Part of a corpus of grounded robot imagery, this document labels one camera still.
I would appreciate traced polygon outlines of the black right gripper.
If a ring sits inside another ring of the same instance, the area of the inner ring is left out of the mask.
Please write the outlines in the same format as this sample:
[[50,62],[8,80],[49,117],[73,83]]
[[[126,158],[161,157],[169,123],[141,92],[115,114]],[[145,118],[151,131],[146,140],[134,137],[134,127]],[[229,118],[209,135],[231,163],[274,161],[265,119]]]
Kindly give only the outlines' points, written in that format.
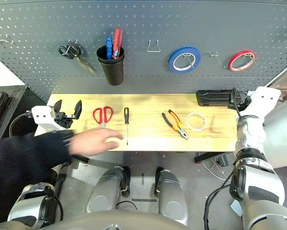
[[241,96],[241,101],[237,107],[237,90],[233,88],[229,95],[229,102],[228,102],[228,109],[232,110],[239,110],[244,111],[248,105],[251,103],[251,97],[248,95],[248,93],[245,92],[239,92]]

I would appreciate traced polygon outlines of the bare person hand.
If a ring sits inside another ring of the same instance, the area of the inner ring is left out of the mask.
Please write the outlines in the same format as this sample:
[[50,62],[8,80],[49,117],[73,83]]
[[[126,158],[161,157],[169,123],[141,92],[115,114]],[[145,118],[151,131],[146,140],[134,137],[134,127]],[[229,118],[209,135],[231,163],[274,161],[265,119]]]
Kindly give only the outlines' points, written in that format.
[[108,141],[109,138],[123,139],[123,135],[112,129],[94,128],[75,134],[69,144],[70,155],[94,156],[119,146],[117,141]]

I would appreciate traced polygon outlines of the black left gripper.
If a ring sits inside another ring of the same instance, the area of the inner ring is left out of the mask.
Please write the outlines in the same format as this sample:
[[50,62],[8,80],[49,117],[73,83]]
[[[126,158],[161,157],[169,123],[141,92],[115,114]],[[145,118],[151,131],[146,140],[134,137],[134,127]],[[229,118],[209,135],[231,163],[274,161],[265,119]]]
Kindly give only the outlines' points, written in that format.
[[79,119],[82,112],[82,101],[79,100],[75,106],[75,111],[73,115],[66,115],[64,112],[60,113],[62,106],[62,100],[57,101],[53,105],[55,111],[54,121],[63,128],[69,129],[73,123],[73,120]]

